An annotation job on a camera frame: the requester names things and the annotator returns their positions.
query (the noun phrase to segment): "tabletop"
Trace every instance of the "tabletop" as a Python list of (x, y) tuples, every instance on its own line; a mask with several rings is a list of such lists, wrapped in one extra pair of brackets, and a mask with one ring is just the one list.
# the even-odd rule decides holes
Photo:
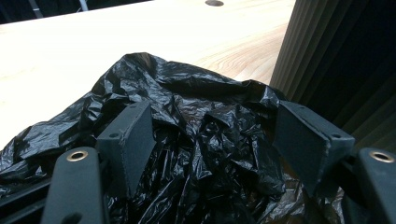
[(0, 25), (0, 149), (148, 52), (269, 84), (295, 0), (157, 0)]

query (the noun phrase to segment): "shiny black plastic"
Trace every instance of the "shiny black plastic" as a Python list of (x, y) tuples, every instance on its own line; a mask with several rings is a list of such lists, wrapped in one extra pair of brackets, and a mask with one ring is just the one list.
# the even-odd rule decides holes
[(300, 222), (309, 214), (301, 184), (283, 174), (271, 144), (279, 100), (254, 80), (125, 55), (64, 112), (10, 141), (0, 198), (51, 176), (59, 155), (94, 147), (125, 106), (149, 101), (157, 145), (132, 200), (109, 198), (112, 223)]

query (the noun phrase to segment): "crumpled plastic bag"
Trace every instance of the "crumpled plastic bag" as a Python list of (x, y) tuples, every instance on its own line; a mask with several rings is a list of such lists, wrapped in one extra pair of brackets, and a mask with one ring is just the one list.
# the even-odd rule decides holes
[(112, 223), (300, 223), (302, 185), (271, 143), (279, 100), (258, 81), (125, 55), (90, 92), (0, 152), (0, 198), (48, 178), (59, 155), (94, 147), (125, 106), (149, 101), (157, 145), (136, 195), (108, 198)]

